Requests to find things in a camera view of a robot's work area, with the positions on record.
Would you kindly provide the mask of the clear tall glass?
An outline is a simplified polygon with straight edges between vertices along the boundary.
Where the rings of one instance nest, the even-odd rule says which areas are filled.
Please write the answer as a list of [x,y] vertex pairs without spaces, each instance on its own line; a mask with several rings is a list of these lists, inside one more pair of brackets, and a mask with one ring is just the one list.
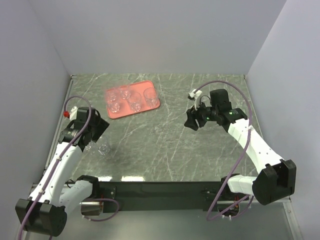
[[129,107],[134,112],[139,112],[142,109],[142,96],[136,91],[132,91],[130,98],[127,99]]
[[155,108],[158,103],[158,95],[154,88],[149,87],[143,92],[144,99],[150,108]]

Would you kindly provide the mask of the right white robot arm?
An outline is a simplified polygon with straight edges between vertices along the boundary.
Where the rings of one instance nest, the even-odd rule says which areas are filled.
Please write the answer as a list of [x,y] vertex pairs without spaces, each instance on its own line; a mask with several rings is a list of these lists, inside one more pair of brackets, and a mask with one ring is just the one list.
[[268,205],[295,192],[297,166],[284,160],[270,148],[240,108],[233,108],[225,89],[210,92],[210,106],[202,102],[201,90],[192,90],[188,98],[194,105],[187,110],[184,126],[194,131],[209,121],[216,122],[244,149],[258,173],[256,177],[232,174],[220,187],[220,194],[231,200],[237,193],[254,196],[262,205]]

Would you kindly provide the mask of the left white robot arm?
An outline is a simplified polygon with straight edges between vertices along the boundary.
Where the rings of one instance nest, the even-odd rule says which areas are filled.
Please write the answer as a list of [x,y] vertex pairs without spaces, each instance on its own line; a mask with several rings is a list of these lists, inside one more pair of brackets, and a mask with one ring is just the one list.
[[59,134],[52,161],[29,197],[20,198],[15,205],[21,232],[57,237],[68,214],[82,201],[95,201],[102,195],[99,179],[94,176],[82,175],[66,192],[63,188],[86,146],[97,142],[109,123],[93,107],[74,107],[64,115],[70,122]]

